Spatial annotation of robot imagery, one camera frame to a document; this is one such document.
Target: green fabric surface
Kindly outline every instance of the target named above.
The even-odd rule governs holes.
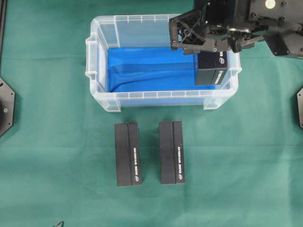
[[[303,61],[265,43],[241,53],[239,91],[220,109],[107,113],[84,76],[91,20],[182,13],[187,0],[8,0],[1,76],[16,92],[0,138],[0,226],[301,227]],[[160,184],[158,123],[183,121],[186,184]],[[114,124],[140,128],[143,184],[116,187]]]

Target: blue cloth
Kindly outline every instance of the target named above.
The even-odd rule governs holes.
[[[182,49],[109,49],[109,91],[205,90],[215,86],[196,86],[194,55]]]

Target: plastic storage bin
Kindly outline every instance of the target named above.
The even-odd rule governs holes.
[[[108,49],[137,47],[170,47],[170,18],[177,15],[100,16],[93,19],[86,40],[86,76],[90,92],[108,112],[120,112],[123,106],[203,105],[219,108],[238,90],[242,68],[238,53],[228,52],[228,67],[221,85],[215,90],[145,91],[109,93]]]

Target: black rectangular box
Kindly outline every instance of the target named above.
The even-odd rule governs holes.
[[[137,123],[115,124],[117,185],[142,184]]]
[[[182,122],[159,122],[161,183],[185,183]]]
[[[195,56],[195,85],[219,85],[228,70],[226,52],[200,52]]]

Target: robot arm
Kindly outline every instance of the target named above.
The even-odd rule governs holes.
[[[169,21],[171,48],[240,52],[266,41],[276,56],[303,59],[302,0],[195,0]]]

